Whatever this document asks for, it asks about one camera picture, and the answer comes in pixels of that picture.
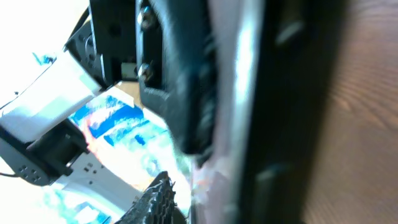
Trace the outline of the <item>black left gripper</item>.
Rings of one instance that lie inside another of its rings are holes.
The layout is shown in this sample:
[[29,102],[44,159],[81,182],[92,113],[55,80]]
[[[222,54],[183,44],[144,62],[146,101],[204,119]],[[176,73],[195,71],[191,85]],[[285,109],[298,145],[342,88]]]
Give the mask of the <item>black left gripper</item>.
[[202,0],[90,0],[64,50],[107,89],[138,64],[143,105],[164,119],[177,149],[201,167],[213,152],[216,47]]

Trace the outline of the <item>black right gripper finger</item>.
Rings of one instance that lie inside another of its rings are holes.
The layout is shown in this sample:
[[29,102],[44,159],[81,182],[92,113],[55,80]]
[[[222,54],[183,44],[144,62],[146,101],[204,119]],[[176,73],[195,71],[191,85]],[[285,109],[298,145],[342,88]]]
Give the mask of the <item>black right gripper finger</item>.
[[175,195],[174,182],[162,171],[116,224],[186,224]]

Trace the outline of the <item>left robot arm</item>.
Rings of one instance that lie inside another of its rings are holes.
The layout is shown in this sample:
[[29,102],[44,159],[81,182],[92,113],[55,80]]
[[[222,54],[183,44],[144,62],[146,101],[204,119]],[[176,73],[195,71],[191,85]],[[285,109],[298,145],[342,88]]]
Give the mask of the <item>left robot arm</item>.
[[166,171],[139,192],[105,168],[68,117],[124,80],[185,154],[206,154],[215,124],[215,46],[206,1],[91,1],[63,54],[1,108],[1,157],[26,182],[60,184],[116,212],[118,223],[184,223]]

